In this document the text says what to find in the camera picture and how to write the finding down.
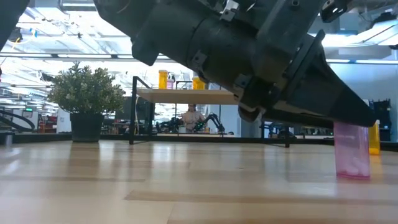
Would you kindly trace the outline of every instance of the translucent pink cup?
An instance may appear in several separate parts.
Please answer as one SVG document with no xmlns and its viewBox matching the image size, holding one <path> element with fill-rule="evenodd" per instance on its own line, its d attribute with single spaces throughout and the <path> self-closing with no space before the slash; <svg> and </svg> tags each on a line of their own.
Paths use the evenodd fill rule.
<svg viewBox="0 0 398 224">
<path fill-rule="evenodd" d="M 334 134 L 337 176 L 370 179 L 368 128 L 335 123 Z"/>
</svg>

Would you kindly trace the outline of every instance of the green leaves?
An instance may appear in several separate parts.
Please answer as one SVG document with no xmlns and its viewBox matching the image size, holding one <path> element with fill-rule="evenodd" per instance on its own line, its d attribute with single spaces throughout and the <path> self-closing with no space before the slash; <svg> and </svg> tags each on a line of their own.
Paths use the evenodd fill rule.
<svg viewBox="0 0 398 224">
<path fill-rule="evenodd" d="M 123 107 L 120 85 L 112 85 L 115 79 L 106 68 L 94 73 L 89 66 L 79 67 L 79 62 L 55 77 L 49 100 L 69 113 L 113 113 Z"/>
</svg>

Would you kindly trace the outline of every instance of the wood grain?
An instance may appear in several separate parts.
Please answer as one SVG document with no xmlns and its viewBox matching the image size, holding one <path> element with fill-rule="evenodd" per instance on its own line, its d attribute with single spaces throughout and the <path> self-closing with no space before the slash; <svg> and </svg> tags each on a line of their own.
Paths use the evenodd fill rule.
<svg viewBox="0 0 398 224">
<path fill-rule="evenodd" d="M 1 223 L 398 223 L 398 154 L 337 179 L 331 146 L 124 141 L 0 148 Z"/>
</svg>

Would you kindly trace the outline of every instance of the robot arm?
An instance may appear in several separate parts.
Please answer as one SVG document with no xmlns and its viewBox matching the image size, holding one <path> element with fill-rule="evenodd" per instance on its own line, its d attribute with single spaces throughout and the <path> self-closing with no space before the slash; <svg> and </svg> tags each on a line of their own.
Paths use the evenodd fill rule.
<svg viewBox="0 0 398 224">
<path fill-rule="evenodd" d="M 9 21 L 1 24 L 4 44 L 27 0 L 0 2 L 0 15 L 12 16 L 2 20 Z M 248 121 L 261 115 L 324 128 L 374 124 L 371 109 L 326 63 L 325 33 L 307 34 L 319 12 L 330 22 L 351 1 L 236 0 L 237 9 L 222 13 L 211 7 L 224 2 L 94 0 L 99 15 L 131 38 L 134 58 L 153 65 L 162 53 L 191 68 L 232 92 Z"/>
<path fill-rule="evenodd" d="M 209 114 L 209 116 L 207 116 L 207 118 L 204 121 L 197 122 L 196 126 L 193 129 L 194 132 L 198 132 L 199 130 L 201 130 L 201 128 L 203 128 L 205 126 L 205 124 L 207 124 L 207 122 L 209 122 L 209 120 L 212 120 L 212 122 L 216 125 L 216 128 L 219 133 L 225 132 L 225 128 L 224 128 L 223 124 L 221 124 L 221 122 L 218 119 L 218 116 L 215 114 Z"/>
</svg>

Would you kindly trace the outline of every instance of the black metal frame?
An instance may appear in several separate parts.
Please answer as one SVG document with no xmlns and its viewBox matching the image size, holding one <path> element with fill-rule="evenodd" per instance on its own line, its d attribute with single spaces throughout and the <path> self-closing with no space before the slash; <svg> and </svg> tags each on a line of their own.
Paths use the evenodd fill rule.
<svg viewBox="0 0 398 224">
<path fill-rule="evenodd" d="M 136 101 L 137 101 L 137 82 L 140 82 L 143 84 L 146 88 L 151 89 L 149 85 L 147 85 L 142 79 L 140 79 L 137 76 L 134 76 L 132 78 L 132 95 L 131 95 L 131 117 L 130 117 L 130 138 L 129 142 L 130 144 L 134 144 L 134 137 L 136 134 Z M 148 126 L 148 135 L 152 136 L 152 121 L 154 117 L 154 109 L 155 109 L 155 104 L 150 103 L 150 112 L 149 112 L 149 118 L 150 118 L 150 125 Z"/>
<path fill-rule="evenodd" d="M 150 108 L 150 125 L 148 127 L 148 136 L 136 136 L 136 100 L 137 100 L 137 84 L 140 82 L 146 88 L 151 89 L 151 87 L 146 84 L 139 77 L 134 76 L 132 78 L 132 97 L 131 97 L 131 120 L 130 120 L 130 135 L 129 143 L 134 144 L 134 141 L 188 141 L 188 142 L 236 142 L 236 143 L 263 143 L 263 144 L 285 144 L 285 147 L 290 147 L 290 139 L 266 139 L 264 137 L 264 127 L 261 130 L 260 138 L 224 138 L 224 134 L 220 138 L 207 138 L 207 137 L 180 137 L 177 136 L 153 136 L 152 134 L 152 121 L 154 118 L 155 103 L 151 103 Z M 176 81 L 175 89 L 178 88 L 179 83 L 191 83 L 192 81 Z M 175 116 L 177 115 L 177 104 L 175 104 Z M 220 120 L 221 120 L 221 105 L 219 110 Z M 124 139 L 121 137 L 111 138 L 111 139 Z"/>
<path fill-rule="evenodd" d="M 128 135 L 102 134 L 101 140 L 128 141 Z M 54 142 L 54 141 L 71 141 L 72 134 L 16 134 L 12 142 L 14 144 L 32 143 L 32 142 Z M 207 137 L 172 137 L 157 136 L 150 138 L 149 136 L 136 136 L 136 144 L 146 141 L 162 141 L 162 142 L 220 142 L 220 143 L 248 143 L 248 144 L 283 144 L 284 139 L 248 139 L 248 138 L 207 138 Z M 333 146 L 332 139 L 291 139 L 291 144 L 320 144 Z M 0 145 L 4 144 L 4 139 L 0 138 Z M 382 151 L 398 152 L 398 142 L 381 142 Z"/>
</svg>

